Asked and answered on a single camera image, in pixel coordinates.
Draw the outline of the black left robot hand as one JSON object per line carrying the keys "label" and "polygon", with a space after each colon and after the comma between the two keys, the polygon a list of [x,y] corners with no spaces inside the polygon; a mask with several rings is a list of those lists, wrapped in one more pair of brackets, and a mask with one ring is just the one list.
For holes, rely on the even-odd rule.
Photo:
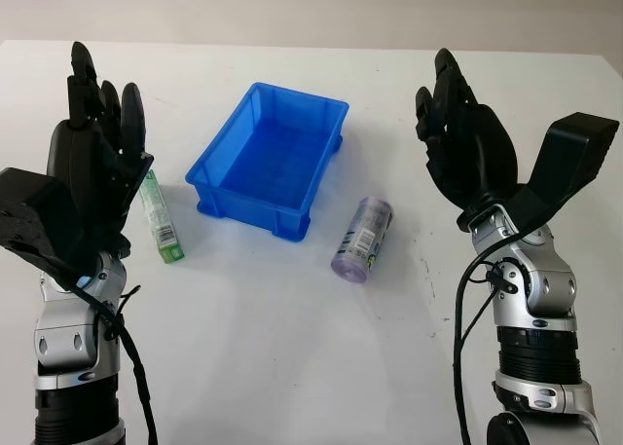
{"label": "black left robot hand", "polygon": [[67,78],[69,118],[53,132],[47,174],[69,190],[83,229],[99,250],[123,259],[130,205],[154,157],[146,152],[145,113],[135,83],[118,93],[97,81],[88,48],[74,42]]}

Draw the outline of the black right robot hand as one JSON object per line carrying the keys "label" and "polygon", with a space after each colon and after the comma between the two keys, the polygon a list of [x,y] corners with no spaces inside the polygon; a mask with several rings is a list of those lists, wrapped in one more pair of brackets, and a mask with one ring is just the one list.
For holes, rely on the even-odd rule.
{"label": "black right robot hand", "polygon": [[468,233],[482,213],[518,192],[517,156],[500,119],[477,101],[452,53],[440,49],[434,66],[434,90],[416,93],[416,132],[435,186],[461,209],[457,224]]}

